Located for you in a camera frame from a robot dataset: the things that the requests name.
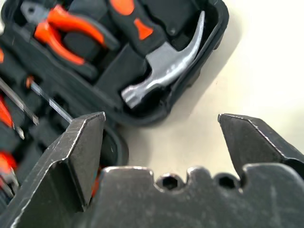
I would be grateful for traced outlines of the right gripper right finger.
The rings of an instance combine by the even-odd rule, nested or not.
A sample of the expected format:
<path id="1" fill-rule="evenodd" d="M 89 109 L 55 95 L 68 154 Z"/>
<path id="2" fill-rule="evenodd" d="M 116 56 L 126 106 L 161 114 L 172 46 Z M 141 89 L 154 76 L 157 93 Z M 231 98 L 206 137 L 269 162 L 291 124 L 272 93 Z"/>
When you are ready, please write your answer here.
<path id="1" fill-rule="evenodd" d="M 237 174 L 254 163 L 281 163 L 304 176 L 304 155 L 259 118 L 219 114 L 218 122 Z"/>

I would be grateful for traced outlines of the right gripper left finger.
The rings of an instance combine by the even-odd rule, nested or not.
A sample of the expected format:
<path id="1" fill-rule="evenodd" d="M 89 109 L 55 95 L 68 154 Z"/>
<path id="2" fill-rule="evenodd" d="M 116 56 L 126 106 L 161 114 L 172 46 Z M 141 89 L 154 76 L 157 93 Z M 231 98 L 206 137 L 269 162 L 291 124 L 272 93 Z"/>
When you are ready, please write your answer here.
<path id="1" fill-rule="evenodd" d="M 2 228 L 69 228 L 91 199 L 105 113 L 74 119 L 42 154 L 0 217 Z"/>

